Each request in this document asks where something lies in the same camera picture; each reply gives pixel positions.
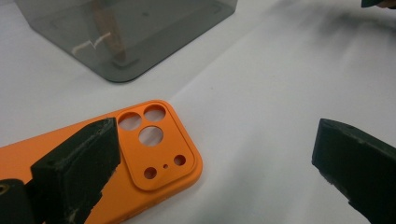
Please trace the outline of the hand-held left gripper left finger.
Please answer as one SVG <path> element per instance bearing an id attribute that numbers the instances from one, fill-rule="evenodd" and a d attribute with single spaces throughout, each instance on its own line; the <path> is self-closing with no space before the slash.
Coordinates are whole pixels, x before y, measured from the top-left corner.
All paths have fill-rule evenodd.
<path id="1" fill-rule="evenodd" d="M 116 120 L 92 122 L 31 166 L 38 224 L 84 224 L 120 164 Z"/>

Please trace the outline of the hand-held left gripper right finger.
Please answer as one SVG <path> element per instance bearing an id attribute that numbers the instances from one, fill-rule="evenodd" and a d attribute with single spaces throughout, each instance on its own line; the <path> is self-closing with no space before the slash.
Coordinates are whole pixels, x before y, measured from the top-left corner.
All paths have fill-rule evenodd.
<path id="1" fill-rule="evenodd" d="M 321 119 L 312 164 L 371 224 L 396 224 L 396 148 L 364 131 Z"/>

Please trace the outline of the orange phone case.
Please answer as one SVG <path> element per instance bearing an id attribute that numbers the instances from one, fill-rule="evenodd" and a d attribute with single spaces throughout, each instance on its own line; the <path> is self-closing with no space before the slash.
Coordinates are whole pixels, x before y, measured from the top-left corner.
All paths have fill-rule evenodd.
<path id="1" fill-rule="evenodd" d="M 103 189 L 86 224 L 115 224 L 134 217 L 193 185 L 203 161 L 167 102 L 148 101 L 99 116 L 115 118 L 120 165 Z M 30 166 L 96 119 L 0 147 L 0 179 L 30 180 Z"/>

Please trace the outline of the grey transparent plastic box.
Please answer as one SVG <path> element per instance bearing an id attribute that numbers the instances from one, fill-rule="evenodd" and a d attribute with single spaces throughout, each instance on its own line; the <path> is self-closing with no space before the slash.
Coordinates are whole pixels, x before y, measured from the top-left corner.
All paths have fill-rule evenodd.
<path id="1" fill-rule="evenodd" d="M 98 76 L 134 80 L 234 14 L 238 0 L 15 0 L 30 27 Z"/>

